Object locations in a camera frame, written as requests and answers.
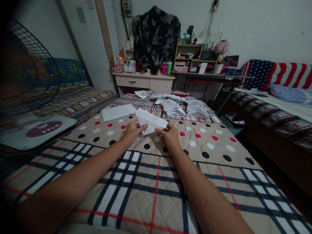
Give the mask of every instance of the drawer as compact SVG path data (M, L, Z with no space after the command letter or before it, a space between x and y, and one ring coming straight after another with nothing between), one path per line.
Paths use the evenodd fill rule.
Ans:
M118 86L149 88L150 79L146 77L115 75Z

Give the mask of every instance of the stack of paper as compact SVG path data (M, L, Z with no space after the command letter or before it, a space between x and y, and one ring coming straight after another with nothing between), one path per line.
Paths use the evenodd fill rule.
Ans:
M162 106L167 116L170 116L170 117L186 116L183 110L183 105L178 101L167 99L167 100L162 101Z
M155 132L155 128L164 129L167 127L168 122L162 118L157 117L145 110L139 108L136 112L137 120L139 121L140 126L143 124L148 124L147 129L142 132L142 135L147 135Z
M125 115L133 114L136 111L137 110L134 108L132 104L103 109L102 110L103 121L117 119Z
M204 102L199 101L193 97L186 97L185 99L188 103L188 116L202 119L209 118L210 116L215 116L215 113Z
M186 102L185 98L173 95L173 94L153 94L151 95L151 100L156 100L157 98L173 99L179 102Z

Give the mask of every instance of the blue pillow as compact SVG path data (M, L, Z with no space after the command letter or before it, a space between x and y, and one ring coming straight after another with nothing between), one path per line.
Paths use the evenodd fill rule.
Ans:
M312 89L291 88L280 84L269 84L268 88L281 100L312 105Z

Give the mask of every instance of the white sheet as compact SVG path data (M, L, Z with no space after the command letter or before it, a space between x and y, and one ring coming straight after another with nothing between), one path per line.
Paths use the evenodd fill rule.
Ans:
M282 111L285 111L294 116L298 116L300 119L303 119L305 121L312 123L312 106L310 105L302 105L302 104L293 103L293 102L286 102L266 93L263 93L263 94L268 97L264 98L264 97L259 97L259 96L254 95L255 92L253 92L252 94L252 92L249 90L244 90L244 89L239 89L239 88L236 88L235 90L241 91L243 93L247 93L256 99L259 99L261 101L274 105L277 108L281 109Z

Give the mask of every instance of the bed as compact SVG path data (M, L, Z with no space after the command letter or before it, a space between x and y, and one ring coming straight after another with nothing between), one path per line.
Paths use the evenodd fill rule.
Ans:
M176 126L183 150L255 233L312 233L310 224L213 112L207 119L172 118L161 105L134 94L124 95L110 107L129 103ZM131 114L103 122L101 113L94 113L81 121L69 135L4 180L9 203L20 203L114 144L135 119ZM173 160L156 133L139 136L66 222L130 233L201 233Z

